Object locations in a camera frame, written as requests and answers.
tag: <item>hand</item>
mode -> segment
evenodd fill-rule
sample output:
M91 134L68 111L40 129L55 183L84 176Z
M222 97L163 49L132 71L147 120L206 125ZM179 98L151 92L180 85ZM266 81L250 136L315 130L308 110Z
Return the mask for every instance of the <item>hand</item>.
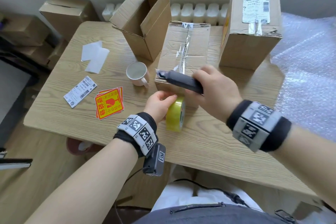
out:
M163 120L168 112L168 108L177 99L177 95L166 91L157 91L147 100L144 112L153 117L156 124Z
M216 119L226 122L243 100L235 82L210 65L205 65L192 76L202 84L204 94L185 90L186 97L192 98Z

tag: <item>mug rim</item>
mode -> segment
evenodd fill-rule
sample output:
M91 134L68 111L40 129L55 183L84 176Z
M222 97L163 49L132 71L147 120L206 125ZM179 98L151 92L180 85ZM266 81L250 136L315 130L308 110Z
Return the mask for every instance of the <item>mug rim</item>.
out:
M146 70L145 70L144 74L143 74L142 76L140 76L139 78L131 78L131 77L128 75L127 70L128 70L128 68L129 68L131 65L136 64L136 63L141 63L142 65L144 65L145 68L146 68ZM126 76L127 76L130 80L139 80L139 79L141 79L141 78L144 78L145 75L146 75L146 73L147 73L147 66L145 65L145 63L140 62L140 61L133 62L132 64L129 64L129 65L127 66L127 68L126 68Z

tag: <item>black cable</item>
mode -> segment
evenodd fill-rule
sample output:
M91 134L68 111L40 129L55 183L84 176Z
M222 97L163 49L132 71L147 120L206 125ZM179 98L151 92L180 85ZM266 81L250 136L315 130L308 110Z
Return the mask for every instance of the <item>black cable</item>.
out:
M126 179L124 185L125 185L126 182L128 182L128 180L131 179L134 175L136 175L136 174L137 174L138 172L140 172L141 170L145 170L145 169L146 169L146 167L143 167L143 168L140 168L138 171L134 172L130 177L128 177L128 178ZM120 216L119 216L118 211L117 211L117 204L116 204L116 201L117 201L117 200L114 201L114 209L115 209L115 213L117 214L120 223L121 223L121 224L124 224L123 221L121 220Z
M224 191L220 188L208 188L208 187L205 187L197 182L194 182L192 180L189 180L189 179L177 179L175 180L174 182L179 182L179 181L187 181L187 182L191 182L197 186L199 186L200 188L202 189L206 189L206 190L212 190L212 189L215 189L215 190L219 190L221 192L224 193L224 195L226 195L229 199L231 199L231 201L235 204L240 204L240 205L245 205L247 208L250 208L250 206L248 206L244 200L242 200L237 194L235 193L231 193L231 192L227 192L227 191Z

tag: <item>black wristband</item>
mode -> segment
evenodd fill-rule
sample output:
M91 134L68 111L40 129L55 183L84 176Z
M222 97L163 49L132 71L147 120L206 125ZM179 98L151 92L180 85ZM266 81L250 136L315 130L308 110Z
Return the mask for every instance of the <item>black wristband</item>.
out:
M157 125L156 125L156 122L155 120L153 119L152 116L150 116L148 113L146 112L140 112L140 113L137 113L138 116L140 116L141 118L143 118L145 121L147 121L147 123L150 125L150 127L153 129L154 133L155 133L155 136L156 136L156 139L157 141L159 141L159 138L158 136L156 135L156 130L157 130ZM116 134L114 135L113 139L115 138L119 138L120 140L123 140L125 142L128 142L130 144L132 144L136 150L136 152L138 153L138 157L141 158L141 157L144 157L144 154L142 153L141 149L140 149L140 146L137 144L137 142L134 140L133 137L131 137L128 133L126 133L125 131L123 130L118 130L116 132Z
M270 152L279 149L279 147L287 138L291 127L292 123L285 117L281 117L278 123L273 128L272 132L268 135L268 137L260 147L260 150L264 152Z
M250 101L250 100L243 100L233 110L233 112L231 113L231 115L229 116L229 118L226 121L226 125L229 127L229 129L231 129L231 131L235 127L235 124L237 123L239 117L243 114L243 112L245 112L245 110L247 109L247 107L249 107L249 105L251 103L252 103L252 101Z

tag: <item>white paper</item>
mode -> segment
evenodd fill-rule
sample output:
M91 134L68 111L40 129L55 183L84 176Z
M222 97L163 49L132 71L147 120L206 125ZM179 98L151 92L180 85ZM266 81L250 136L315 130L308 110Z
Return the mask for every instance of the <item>white paper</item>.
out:
M110 50L108 49L100 48L95 57L92 58L90 63L87 65L85 71L98 74L103 67L109 52Z
M243 0L244 23L270 23L270 0Z
M90 77L86 76L80 83L78 83L72 90L64 95L65 100L74 108L82 101L93 89L97 87Z
M93 59L100 48L103 47L102 41L98 41L95 43L90 43L83 45L82 49L82 61L87 61Z

